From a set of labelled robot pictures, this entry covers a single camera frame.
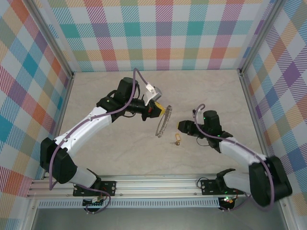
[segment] purple cable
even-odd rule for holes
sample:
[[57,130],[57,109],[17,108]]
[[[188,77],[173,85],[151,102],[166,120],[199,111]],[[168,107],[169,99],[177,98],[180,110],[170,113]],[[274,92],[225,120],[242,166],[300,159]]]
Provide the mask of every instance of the purple cable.
[[85,210],[87,211],[87,213],[96,214],[96,213],[102,212],[103,210],[106,209],[106,207],[108,207],[108,206],[110,205],[110,203],[111,203],[111,196],[110,196],[109,193],[104,192],[104,191],[101,191],[101,190],[98,190],[98,189],[88,188],[88,187],[85,187],[85,186],[80,185],[80,184],[77,184],[77,185],[80,186],[81,188],[84,188],[84,189],[87,189],[87,190],[91,190],[91,191],[94,191],[94,192],[103,193],[103,194],[105,194],[106,196],[109,197],[109,201],[108,201],[108,203],[106,204],[106,206],[101,207],[101,208],[98,209],[96,212],[90,212],[90,211],[87,209],[87,207],[88,207],[89,205],[86,205],[86,206],[85,206]]
[[262,210],[262,211],[271,211],[272,208],[273,208],[273,205],[274,205],[274,199],[275,199],[275,197],[274,197],[274,184],[273,184],[273,178],[272,178],[272,175],[271,175],[271,172],[270,172],[268,166],[265,164],[265,162],[264,162],[256,153],[254,153],[254,151],[250,150],[250,149],[247,148],[246,146],[244,146],[244,145],[242,145],[242,144],[240,144],[240,143],[237,143],[237,142],[235,142],[235,141],[233,141],[233,140],[229,140],[229,139],[225,139],[225,138],[220,138],[220,137],[216,137],[216,136],[209,135],[209,134],[205,133],[204,131],[202,131],[202,129],[200,128],[200,126],[197,124],[197,118],[196,118],[197,116],[196,116],[196,114],[197,114],[198,110],[203,110],[205,107],[206,107],[205,104],[200,104],[200,105],[196,108],[196,112],[195,112],[195,116],[194,116],[194,122],[195,122],[195,125],[196,125],[197,129],[198,129],[203,135],[205,135],[205,136],[207,136],[207,137],[209,137],[209,138],[215,138],[215,139],[227,141],[227,142],[229,142],[229,143],[231,143],[231,144],[234,144],[234,145],[239,146],[240,148],[244,149],[246,152],[248,152],[248,153],[250,153],[251,155],[253,155],[254,157],[256,157],[256,158],[261,162],[261,164],[263,165],[263,167],[264,167],[264,169],[265,169],[265,171],[266,171],[266,173],[267,173],[267,175],[268,175],[268,178],[269,178],[270,187],[271,187],[271,200],[270,200],[270,204],[269,204],[269,206],[268,206],[267,208],[261,207],[259,204],[256,203],[256,201],[255,201],[255,204],[256,204],[256,206],[257,206],[260,210]]
[[126,109],[126,108],[129,106],[129,104],[131,103],[131,101],[132,101],[132,99],[133,99],[133,96],[134,96],[134,94],[135,94],[135,73],[136,73],[136,72],[138,72],[138,74],[139,74],[139,76],[141,77],[141,79],[142,79],[144,82],[146,82],[145,79],[143,78],[143,76],[141,75],[140,71],[139,71],[137,68],[134,68],[134,70],[133,70],[133,83],[132,83],[132,92],[131,92],[131,96],[130,96],[128,102],[127,102],[122,108],[120,108],[120,109],[118,109],[118,110],[115,110],[115,111],[113,111],[113,112],[106,113],[106,114],[97,115],[97,116],[92,116],[91,118],[82,121],[82,122],[81,122],[80,124],[78,124],[75,128],[73,128],[73,129],[65,136],[65,138],[63,138],[63,140],[59,143],[59,145],[56,147],[56,149],[54,150],[54,152],[53,152],[53,154],[52,154],[52,156],[51,156],[50,165],[49,165],[49,190],[52,190],[53,187],[55,186],[55,184],[57,183],[57,181],[55,181],[55,183],[52,184],[52,166],[53,166],[53,161],[54,161],[54,159],[55,159],[55,156],[56,156],[58,150],[61,148],[61,146],[62,146],[63,143],[64,143],[64,139],[68,139],[68,138],[71,136],[71,134],[74,133],[74,131],[76,131],[76,130],[77,130],[78,128],[80,128],[82,125],[84,125],[85,123],[87,123],[87,122],[89,122],[89,121],[91,121],[91,120],[93,120],[93,119],[100,118],[100,117],[103,117],[103,116],[112,115],[112,114],[116,114],[116,113],[118,113],[118,112],[123,111],[124,109]]
[[139,74],[139,77],[142,79],[142,81],[145,83],[145,85],[147,85],[147,81],[144,79],[144,77],[141,75],[140,71],[137,68],[134,68],[133,71],[137,71]]

